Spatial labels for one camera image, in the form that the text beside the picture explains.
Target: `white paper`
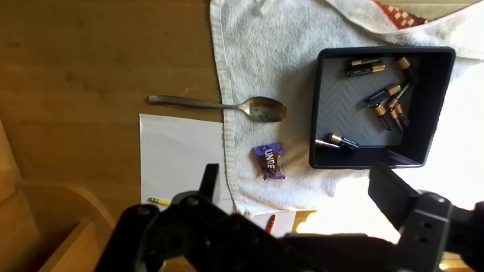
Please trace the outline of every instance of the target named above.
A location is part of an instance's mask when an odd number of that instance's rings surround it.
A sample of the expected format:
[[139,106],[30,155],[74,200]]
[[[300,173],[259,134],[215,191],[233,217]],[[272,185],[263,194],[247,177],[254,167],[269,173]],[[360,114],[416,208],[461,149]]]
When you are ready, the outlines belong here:
[[213,203],[233,212],[226,182],[223,125],[139,115],[141,200],[171,202],[180,193],[198,191],[207,164],[219,173]]

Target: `wooden surface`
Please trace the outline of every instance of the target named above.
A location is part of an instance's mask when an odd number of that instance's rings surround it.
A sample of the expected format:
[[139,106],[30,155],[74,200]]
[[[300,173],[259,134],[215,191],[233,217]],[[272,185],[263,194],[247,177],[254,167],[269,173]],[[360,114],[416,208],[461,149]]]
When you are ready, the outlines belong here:
[[0,203],[15,194],[15,183],[18,180],[17,164],[0,122]]
[[0,205],[0,271],[36,271],[41,236],[21,193]]
[[[433,17],[471,0],[387,2]],[[114,215],[133,205],[138,114],[221,120],[144,105],[219,102],[207,16],[207,0],[0,0],[0,118],[24,179],[83,185]]]
[[89,191],[73,185],[35,182],[23,182],[18,190],[26,194],[36,227],[43,235],[43,244],[46,248],[50,245],[50,253],[82,220],[92,221],[100,247],[108,244],[115,220]]
[[95,227],[91,221],[83,221],[46,262],[41,272],[67,272],[74,268],[76,272],[91,272],[98,259]]

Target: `silver spoon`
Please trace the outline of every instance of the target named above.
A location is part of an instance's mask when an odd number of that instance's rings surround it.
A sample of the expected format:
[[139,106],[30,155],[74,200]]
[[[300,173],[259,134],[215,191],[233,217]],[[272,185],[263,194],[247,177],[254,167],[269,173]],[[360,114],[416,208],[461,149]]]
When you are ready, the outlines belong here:
[[236,109],[242,111],[254,123],[278,123],[286,118],[286,106],[277,100],[266,97],[251,97],[241,105],[216,105],[182,97],[148,96],[148,105],[179,105],[207,109]]

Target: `spoon handle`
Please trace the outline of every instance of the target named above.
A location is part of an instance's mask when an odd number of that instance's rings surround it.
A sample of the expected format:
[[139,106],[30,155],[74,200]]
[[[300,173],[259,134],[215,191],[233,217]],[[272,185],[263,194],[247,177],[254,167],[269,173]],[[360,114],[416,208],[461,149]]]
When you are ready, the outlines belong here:
[[179,105],[189,108],[209,108],[209,109],[232,109],[230,105],[216,105],[200,100],[191,100],[183,97],[170,97],[170,96],[148,96],[148,105]]

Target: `wooden table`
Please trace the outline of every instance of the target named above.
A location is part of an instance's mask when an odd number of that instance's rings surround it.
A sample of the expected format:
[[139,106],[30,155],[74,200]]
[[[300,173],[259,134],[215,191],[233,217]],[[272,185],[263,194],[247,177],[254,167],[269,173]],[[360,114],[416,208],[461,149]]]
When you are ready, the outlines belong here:
[[23,177],[83,185],[114,215],[133,205],[139,114],[221,122],[145,106],[148,94],[219,102],[207,16],[207,0],[0,0],[0,118]]

